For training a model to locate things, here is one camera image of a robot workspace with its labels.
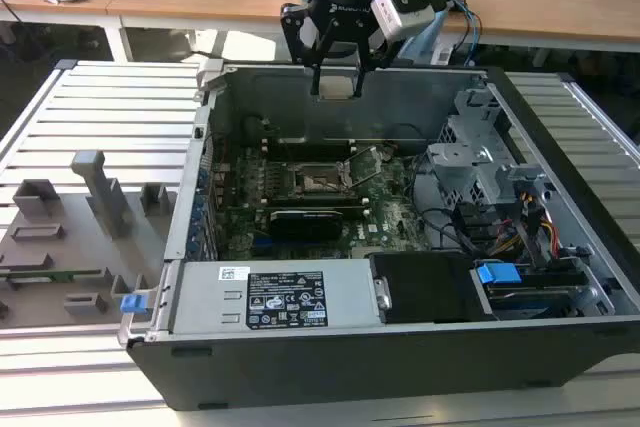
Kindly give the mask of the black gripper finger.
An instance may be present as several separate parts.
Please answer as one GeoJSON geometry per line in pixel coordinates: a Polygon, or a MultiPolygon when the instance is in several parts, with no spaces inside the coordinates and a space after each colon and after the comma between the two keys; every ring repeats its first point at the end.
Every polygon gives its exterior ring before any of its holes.
{"type": "Polygon", "coordinates": [[[280,23],[292,62],[312,69],[310,94],[318,96],[321,66],[336,40],[336,18],[330,16],[328,11],[323,12],[313,6],[285,3],[281,6],[280,23]],[[311,21],[319,34],[319,39],[315,40],[311,47],[307,46],[301,37],[306,20],[311,21]]]}
{"type": "Polygon", "coordinates": [[[361,18],[355,20],[355,27],[352,28],[352,42],[357,46],[357,75],[355,78],[353,98],[362,95],[365,77],[369,72],[376,69],[386,69],[399,54],[402,40],[390,41],[383,36],[383,42],[372,49],[369,44],[369,37],[377,29],[372,21],[365,21],[361,18]]]}

